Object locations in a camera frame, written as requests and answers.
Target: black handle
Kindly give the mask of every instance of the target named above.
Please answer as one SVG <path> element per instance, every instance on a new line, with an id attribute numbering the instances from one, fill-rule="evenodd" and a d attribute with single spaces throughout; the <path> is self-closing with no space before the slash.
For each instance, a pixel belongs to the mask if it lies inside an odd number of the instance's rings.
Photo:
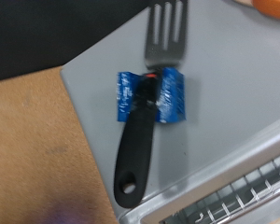
<path id="1" fill-rule="evenodd" d="M 114 196 L 125 208 L 140 204 L 146 190 L 161 75 L 143 75 L 133 96 L 116 161 Z"/>

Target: spatula head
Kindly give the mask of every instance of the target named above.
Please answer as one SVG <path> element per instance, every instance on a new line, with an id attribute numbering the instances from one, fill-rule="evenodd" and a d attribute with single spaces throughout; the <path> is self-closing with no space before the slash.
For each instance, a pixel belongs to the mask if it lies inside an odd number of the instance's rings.
<path id="1" fill-rule="evenodd" d="M 153 0 L 147 27 L 148 69 L 175 67 L 186 48 L 188 0 Z"/>

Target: metal grate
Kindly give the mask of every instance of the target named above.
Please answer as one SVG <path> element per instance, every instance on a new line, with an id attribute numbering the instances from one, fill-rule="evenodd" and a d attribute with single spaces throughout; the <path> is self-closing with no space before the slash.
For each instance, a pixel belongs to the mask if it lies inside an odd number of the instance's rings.
<path id="1" fill-rule="evenodd" d="M 160 223 L 228 223 L 278 195 L 280 195 L 280 156 Z"/>

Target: blue packaging label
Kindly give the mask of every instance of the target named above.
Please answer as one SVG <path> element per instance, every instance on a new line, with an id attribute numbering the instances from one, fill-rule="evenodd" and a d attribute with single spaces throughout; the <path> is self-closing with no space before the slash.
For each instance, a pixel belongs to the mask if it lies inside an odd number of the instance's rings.
<path id="1" fill-rule="evenodd" d="M 129 116 L 133 93 L 140 76 L 130 72 L 118 73 L 118 121 L 125 122 Z M 157 102 L 157 122 L 172 123 L 186 119 L 185 79 L 175 68 L 164 68 L 161 95 Z"/>

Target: spatula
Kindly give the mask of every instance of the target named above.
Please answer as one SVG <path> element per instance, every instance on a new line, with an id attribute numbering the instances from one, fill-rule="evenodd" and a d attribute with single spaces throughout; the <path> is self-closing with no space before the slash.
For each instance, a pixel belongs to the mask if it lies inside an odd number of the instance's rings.
<path id="1" fill-rule="evenodd" d="M 178 66 L 185 52 L 188 0 L 150 3 L 144 74 L 133 95 L 116 161 L 114 196 L 125 208 L 140 204 L 147 185 L 162 68 Z"/>

